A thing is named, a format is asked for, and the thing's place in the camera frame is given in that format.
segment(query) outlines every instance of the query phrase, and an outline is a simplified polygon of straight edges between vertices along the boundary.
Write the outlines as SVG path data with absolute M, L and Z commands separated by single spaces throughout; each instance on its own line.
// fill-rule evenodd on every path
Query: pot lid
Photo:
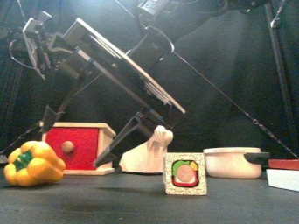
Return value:
M 260 152 L 260 149 L 254 147 L 224 147 L 202 150 L 202 153 L 226 153 L 226 152 L 237 152 L 237 153 Z

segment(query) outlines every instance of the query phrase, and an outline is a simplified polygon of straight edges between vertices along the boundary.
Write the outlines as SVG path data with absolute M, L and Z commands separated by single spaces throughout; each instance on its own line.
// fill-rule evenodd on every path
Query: white block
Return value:
M 269 186 L 299 192 L 299 171 L 266 169 L 265 174 Z

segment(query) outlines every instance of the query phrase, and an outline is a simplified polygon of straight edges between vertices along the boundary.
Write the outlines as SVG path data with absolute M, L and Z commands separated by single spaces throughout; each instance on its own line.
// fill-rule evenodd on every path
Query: red wooden box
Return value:
M 65 162 L 65 174 L 104 175 L 114 171 L 112 163 L 102 164 L 95 169 L 91 162 L 114 135 L 105 123 L 55 122 L 41 140 Z

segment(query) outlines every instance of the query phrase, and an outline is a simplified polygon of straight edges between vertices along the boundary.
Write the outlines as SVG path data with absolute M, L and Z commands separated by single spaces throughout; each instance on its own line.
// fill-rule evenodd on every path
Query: red object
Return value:
M 70 141 L 74 145 L 71 153 L 61 150 L 61 144 Z M 65 162 L 65 170 L 95 170 L 91 165 L 97 157 L 98 129 L 53 127 L 46 133 L 46 143 Z
M 299 171 L 299 159 L 268 159 L 268 167 Z

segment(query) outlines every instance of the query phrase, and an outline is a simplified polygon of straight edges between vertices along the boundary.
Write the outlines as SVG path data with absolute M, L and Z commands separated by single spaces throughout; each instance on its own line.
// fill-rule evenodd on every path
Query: wooden knob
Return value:
M 63 153 L 71 153 L 74 150 L 74 144 L 70 141 L 65 141 L 59 148 Z

